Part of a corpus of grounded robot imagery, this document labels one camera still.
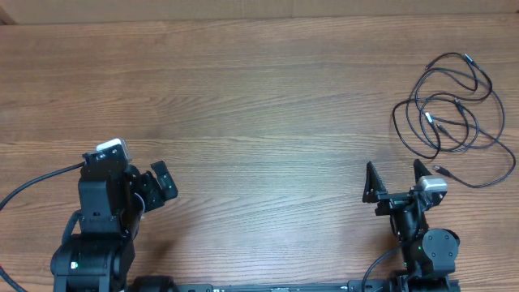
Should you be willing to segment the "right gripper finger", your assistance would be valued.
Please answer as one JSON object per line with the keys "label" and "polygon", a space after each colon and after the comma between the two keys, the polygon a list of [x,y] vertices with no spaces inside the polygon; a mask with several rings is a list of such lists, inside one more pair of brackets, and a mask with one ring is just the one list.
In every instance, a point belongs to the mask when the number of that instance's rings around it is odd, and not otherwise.
{"label": "right gripper finger", "polygon": [[376,171],[374,164],[369,161],[367,163],[366,182],[362,194],[363,203],[377,203],[387,195],[388,191],[381,177]]}
{"label": "right gripper finger", "polygon": [[423,176],[431,175],[431,172],[429,171],[429,169],[419,159],[414,160],[413,167],[414,167],[415,182],[418,182],[419,179]]}

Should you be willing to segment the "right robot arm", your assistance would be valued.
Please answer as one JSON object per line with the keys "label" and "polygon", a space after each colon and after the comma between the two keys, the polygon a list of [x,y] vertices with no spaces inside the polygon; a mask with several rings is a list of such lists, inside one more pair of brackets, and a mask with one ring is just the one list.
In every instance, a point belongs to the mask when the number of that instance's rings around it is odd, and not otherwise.
{"label": "right robot arm", "polygon": [[[456,258],[461,240],[449,229],[432,229],[425,213],[442,202],[448,184],[415,160],[415,184],[407,191],[389,193],[374,164],[367,162],[366,182],[362,201],[375,204],[377,216],[388,216],[398,245],[381,255],[364,273],[361,291],[442,291],[461,289],[449,276],[456,270]],[[372,271],[388,257],[400,252],[404,268],[393,271],[385,280],[369,279]]]}

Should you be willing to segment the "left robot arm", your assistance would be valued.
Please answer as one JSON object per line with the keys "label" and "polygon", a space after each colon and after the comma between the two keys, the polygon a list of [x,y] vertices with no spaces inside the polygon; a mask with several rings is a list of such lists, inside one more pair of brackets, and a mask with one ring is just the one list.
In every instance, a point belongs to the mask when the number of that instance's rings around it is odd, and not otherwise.
{"label": "left robot arm", "polygon": [[144,173],[122,148],[84,154],[73,212],[51,260],[56,291],[124,291],[143,215],[178,196],[164,161]]}

